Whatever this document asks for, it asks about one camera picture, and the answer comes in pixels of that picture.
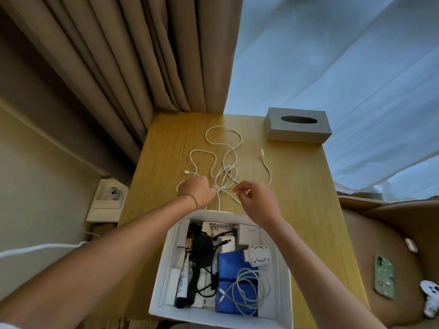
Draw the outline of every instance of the curtain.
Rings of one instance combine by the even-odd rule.
[[[136,164],[154,110],[223,112],[242,1],[0,0],[0,5]]]
[[[225,113],[325,110],[337,190],[438,195],[438,13],[439,0],[244,0]]]

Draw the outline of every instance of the cardboard box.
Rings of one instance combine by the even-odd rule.
[[[274,141],[325,143],[332,134],[325,111],[270,107],[265,127]]]
[[[247,224],[257,226],[248,216],[229,212],[197,210],[185,218],[192,221],[219,221],[227,224]],[[272,264],[260,267],[270,281],[270,294],[258,309],[258,316],[244,316],[218,313],[212,308],[178,309],[165,304],[169,276],[178,257],[177,239],[181,221],[167,234],[157,277],[152,293],[149,313],[176,321],[187,321],[207,326],[234,329],[290,329],[293,328],[290,271],[268,234],[260,228],[260,244],[268,246]]]

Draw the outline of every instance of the white cable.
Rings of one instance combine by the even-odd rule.
[[[44,245],[37,245],[37,246],[26,247],[26,248],[4,250],[3,252],[0,252],[0,258],[12,256],[12,255],[30,253],[30,252],[34,252],[36,250],[45,249],[45,248],[79,248],[84,243],[87,243],[87,242],[82,241],[82,242],[78,243],[77,245],[68,245],[65,243],[46,243]]]
[[[262,274],[266,281],[266,286],[267,286],[267,290],[265,290],[265,286],[264,283],[261,280],[261,277],[259,277],[256,273]],[[258,281],[258,288],[259,291],[256,290],[255,286],[253,285],[253,282],[250,279],[256,279]],[[239,282],[247,282],[250,283],[250,285],[252,286],[253,290],[255,291],[255,296],[258,296],[256,299],[250,299],[247,298],[245,296],[244,290],[239,286]],[[244,300],[244,303],[240,303],[237,302],[235,300],[235,295],[234,295],[234,287],[236,286],[236,288],[238,289],[239,294],[241,295],[242,299]],[[232,296],[230,297],[230,295],[228,294],[229,290],[232,290]],[[270,283],[268,282],[268,278],[265,275],[264,272],[259,271],[259,270],[251,270],[248,268],[242,268],[240,271],[238,271],[238,276],[236,277],[236,282],[233,282],[232,285],[230,285],[228,287],[227,290],[222,290],[222,289],[218,289],[218,291],[220,293],[222,293],[222,297],[219,299],[218,303],[220,303],[224,297],[229,298],[230,300],[232,300],[236,306],[236,308],[239,310],[239,312],[242,315],[248,315],[248,316],[252,316],[256,313],[258,307],[262,304],[262,302],[264,301],[264,299],[266,298],[266,296],[268,296],[270,294]],[[240,308],[239,306],[242,307],[246,307],[249,309],[252,309],[253,312],[251,314],[245,314]]]
[[[234,132],[235,134],[237,134],[239,136],[239,143],[235,146],[231,146],[227,143],[216,143],[216,142],[212,142],[207,138],[207,133],[213,129],[213,128],[225,128],[226,130],[230,130],[231,132]],[[207,154],[212,154],[215,157],[215,161],[213,162],[212,168],[210,169],[210,176],[215,178],[215,185],[218,187],[218,191],[217,191],[217,195],[218,195],[218,211],[221,211],[221,198],[220,198],[220,192],[225,192],[227,193],[232,199],[234,199],[237,203],[241,204],[241,202],[236,199],[232,194],[230,194],[226,189],[229,188],[230,186],[232,186],[234,183],[239,183],[239,181],[237,180],[238,178],[238,168],[236,167],[236,164],[238,162],[238,154],[236,153],[235,149],[241,145],[242,143],[242,136],[240,133],[238,133],[237,131],[226,127],[226,126],[213,126],[211,128],[209,128],[206,133],[204,134],[204,138],[206,139],[206,141],[210,144],[217,144],[217,145],[225,145],[227,147],[229,147],[230,149],[226,152],[226,154],[224,155],[224,158],[222,159],[222,167],[219,169],[217,175],[213,174],[213,169],[215,168],[215,165],[217,164],[217,156],[216,154],[214,154],[211,151],[206,151],[206,150],[201,150],[201,149],[194,149],[190,152],[189,154],[189,159],[192,162],[192,165],[195,168],[195,172],[189,172],[189,171],[184,171],[184,173],[186,174],[192,174],[192,175],[199,175],[197,173],[197,166],[194,163],[194,160],[192,159],[192,154],[196,151],[200,151],[200,152],[205,152]],[[234,156],[235,156],[235,161],[232,165],[227,165],[226,164],[226,157],[227,155],[233,152]],[[268,182],[268,184],[271,183],[271,171],[268,168],[268,166],[265,163],[265,159],[264,159],[264,150],[261,149],[261,156],[262,156],[262,164],[264,165],[264,167],[266,168],[266,170],[268,171],[268,175],[270,177],[270,180]],[[218,183],[218,178],[220,177],[220,175],[224,173],[224,176],[222,177],[221,183]],[[182,182],[180,182],[177,185],[177,192],[178,192],[178,187],[184,182],[184,180]]]

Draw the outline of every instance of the phone case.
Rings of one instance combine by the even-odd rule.
[[[395,281],[393,276],[392,263],[382,256],[375,256],[375,282],[374,289],[379,294],[394,299]]]

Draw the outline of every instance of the white power adapter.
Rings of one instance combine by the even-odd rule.
[[[235,251],[235,237],[234,236],[219,236],[217,239],[217,244],[220,244],[224,241],[228,241],[228,243],[221,245],[218,247],[218,253],[230,253]]]
[[[271,253],[267,246],[250,245],[244,250],[244,261],[248,262],[253,268],[262,267],[271,262]]]
[[[259,244],[259,227],[239,224],[237,241],[237,248],[239,249],[245,249],[248,245]]]

